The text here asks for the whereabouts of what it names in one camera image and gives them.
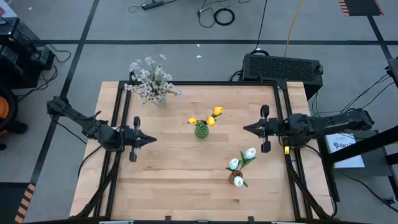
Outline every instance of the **gray floor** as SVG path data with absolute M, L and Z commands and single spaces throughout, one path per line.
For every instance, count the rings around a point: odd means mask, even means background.
M 228 27 L 215 25 L 211 29 L 199 26 L 196 15 L 202 1 L 179 0 L 150 11 L 127 11 L 129 6 L 147 1 L 100 0 L 88 33 L 88 40 L 189 40 L 189 39 L 250 39 L 258 36 L 264 1 L 255 0 L 240 5 L 231 0 L 236 14 L 235 22 Z M 385 40 L 398 40 L 395 0 L 380 0 L 385 13 L 375 17 Z M 41 38 L 46 40 L 79 40 L 93 0 L 14 0 L 10 6 L 21 19 Z M 299 1 L 269 0 L 261 39 L 285 40 Z M 204 24 L 211 22 L 202 15 Z M 300 12 L 292 40 L 377 40 L 366 17 L 346 17 L 337 0 L 306 0 Z M 77 45 L 55 45 L 70 50 L 72 58 L 57 64 L 58 78 L 44 91 L 37 91 L 21 104 L 19 119 L 30 129 L 22 136 L 2 138 L 9 149 L 0 152 L 0 181 L 28 182 L 39 155 L 50 119 L 45 113 L 45 102 L 59 95 L 69 72 Z M 284 45 L 260 45 L 271 55 L 283 56 Z M 254 48 L 244 44 L 172 44 L 172 45 L 85 45 L 81 52 L 68 92 L 70 103 L 82 113 L 93 114 L 101 82 L 127 79 L 129 64 L 145 56 L 165 54 L 165 69 L 175 80 L 227 80 L 241 68 L 244 54 Z M 393 57 L 398 46 L 388 46 Z M 371 86 L 385 74 L 387 65 L 378 45 L 291 45 L 288 57 L 321 61 L 325 68 L 323 87 L 319 91 L 318 109 L 342 109 L 352 98 Z M 372 89 L 355 106 L 370 101 L 390 81 Z M 393 127 L 397 120 L 398 90 L 388 88 L 366 109 L 383 131 Z M 75 133 L 76 125 L 61 119 Z M 387 147 L 388 153 L 398 152 L 397 145 Z M 26 221 L 67 218 L 77 182 L 78 166 L 83 159 L 85 146 L 64 129 L 55 131 L 49 153 L 44 162 L 37 190 L 27 213 Z M 380 196 L 393 196 L 387 178 L 361 178 Z M 395 223 L 398 215 L 376 200 L 356 182 L 337 174 L 341 195 L 337 217 L 342 220 L 368 223 Z

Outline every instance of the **yellow flower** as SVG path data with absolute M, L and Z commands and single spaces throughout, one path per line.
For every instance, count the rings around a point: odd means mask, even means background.
M 224 108 L 217 106 L 217 107 L 215 107 L 215 108 L 213 109 L 213 114 L 216 115 L 216 116 L 218 116 L 218 115 L 220 115 L 221 113 L 223 113 L 223 110 L 224 110 Z
M 207 117 L 206 123 L 210 126 L 214 126 L 216 124 L 216 121 L 214 120 L 214 117 L 210 116 L 210 117 Z
M 188 119 L 188 123 L 190 123 L 192 125 L 197 125 L 197 120 L 196 120 L 196 118 L 190 118 L 190 119 Z

